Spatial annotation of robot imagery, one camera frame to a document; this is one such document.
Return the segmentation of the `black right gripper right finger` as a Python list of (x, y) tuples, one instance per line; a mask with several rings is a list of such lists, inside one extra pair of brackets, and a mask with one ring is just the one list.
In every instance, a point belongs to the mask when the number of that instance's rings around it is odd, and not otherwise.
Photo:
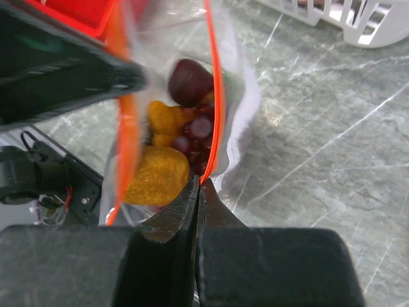
[(196, 282), (201, 306), (363, 306), (350, 253), (333, 230), (251, 228), (199, 193)]

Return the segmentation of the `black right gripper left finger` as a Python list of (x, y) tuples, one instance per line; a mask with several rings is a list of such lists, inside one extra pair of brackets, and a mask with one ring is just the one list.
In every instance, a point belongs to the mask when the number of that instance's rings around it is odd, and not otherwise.
[(192, 306), (199, 180), (139, 226), (1, 232), (2, 306)]

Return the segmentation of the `dark red grape bunch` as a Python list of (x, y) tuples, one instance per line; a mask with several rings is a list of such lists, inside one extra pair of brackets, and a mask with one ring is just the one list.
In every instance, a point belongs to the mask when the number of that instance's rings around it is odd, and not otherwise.
[(187, 115), (191, 119), (182, 125), (180, 136), (174, 139), (172, 146), (186, 156), (193, 172), (202, 176), (212, 147), (215, 104), (202, 102)]

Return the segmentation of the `clear zip bag orange zipper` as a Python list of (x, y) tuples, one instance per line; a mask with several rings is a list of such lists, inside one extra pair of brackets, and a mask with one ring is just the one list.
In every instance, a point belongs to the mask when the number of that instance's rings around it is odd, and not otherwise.
[(141, 223), (192, 175), (227, 193), (260, 106), (228, 11), (220, 1), (124, 1), (107, 30), (147, 84), (121, 106), (99, 224)]

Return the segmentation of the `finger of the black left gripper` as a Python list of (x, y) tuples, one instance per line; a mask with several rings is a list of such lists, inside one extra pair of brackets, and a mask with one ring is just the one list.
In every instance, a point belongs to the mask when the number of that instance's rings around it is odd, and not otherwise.
[(24, 1), (1, 1), (1, 126), (24, 127), (146, 84), (141, 65)]

